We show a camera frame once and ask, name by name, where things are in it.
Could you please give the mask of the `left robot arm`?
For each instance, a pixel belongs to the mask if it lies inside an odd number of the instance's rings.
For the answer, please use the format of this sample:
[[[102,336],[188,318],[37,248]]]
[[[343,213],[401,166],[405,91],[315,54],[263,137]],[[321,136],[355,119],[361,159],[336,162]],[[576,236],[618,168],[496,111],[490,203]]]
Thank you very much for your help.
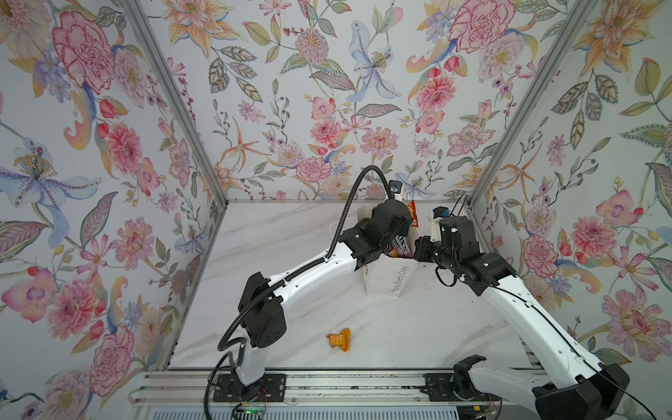
[[[266,278],[257,272],[248,279],[238,306],[238,315],[220,339],[225,351],[238,328],[243,336],[234,378],[243,387],[260,383],[265,374],[266,348],[287,331],[285,312],[330,281],[349,275],[377,261],[395,239],[409,234],[413,217],[398,199],[387,199],[345,229],[350,206],[344,207],[330,247],[308,262]]]

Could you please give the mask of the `white paper bag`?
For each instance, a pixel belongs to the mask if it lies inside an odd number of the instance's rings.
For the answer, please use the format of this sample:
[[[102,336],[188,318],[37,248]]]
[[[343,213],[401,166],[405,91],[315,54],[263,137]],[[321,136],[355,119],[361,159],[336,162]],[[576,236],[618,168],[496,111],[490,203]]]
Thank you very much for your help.
[[[385,251],[388,247],[380,248],[367,238],[367,225],[374,207],[362,206],[355,218],[345,212],[336,222],[332,235],[335,246],[328,263],[332,266],[344,265],[344,272],[359,271],[369,297],[398,299],[420,262],[413,257],[387,257]],[[418,228],[410,227],[406,238],[414,254],[415,241],[419,238]]]

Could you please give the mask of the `red yellow snack packet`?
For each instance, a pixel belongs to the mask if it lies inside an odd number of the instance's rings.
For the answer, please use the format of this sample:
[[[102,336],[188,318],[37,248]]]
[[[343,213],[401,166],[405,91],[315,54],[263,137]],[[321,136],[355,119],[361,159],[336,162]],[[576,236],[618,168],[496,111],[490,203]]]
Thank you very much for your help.
[[[417,207],[416,207],[416,202],[415,201],[410,201],[407,205],[407,208],[409,209],[409,212],[411,213],[411,227],[412,228],[418,228],[419,223],[418,223],[418,213],[417,213]]]

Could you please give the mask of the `magenta Fox's candy bag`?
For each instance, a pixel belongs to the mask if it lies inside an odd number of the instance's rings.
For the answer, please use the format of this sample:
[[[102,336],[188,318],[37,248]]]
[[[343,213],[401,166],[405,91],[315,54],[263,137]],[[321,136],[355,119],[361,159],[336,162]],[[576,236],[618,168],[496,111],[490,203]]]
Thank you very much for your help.
[[[413,251],[409,245],[407,238],[403,236],[397,236],[388,248],[385,251],[385,255],[391,258],[411,258],[413,257]]]

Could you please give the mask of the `small orange snack packet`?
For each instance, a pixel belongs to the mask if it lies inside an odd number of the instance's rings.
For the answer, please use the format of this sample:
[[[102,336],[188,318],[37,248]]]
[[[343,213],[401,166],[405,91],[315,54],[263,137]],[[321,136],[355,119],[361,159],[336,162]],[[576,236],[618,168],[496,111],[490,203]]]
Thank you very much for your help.
[[[344,328],[338,334],[328,334],[330,348],[338,348],[342,352],[348,352],[351,347],[351,332],[349,328]]]

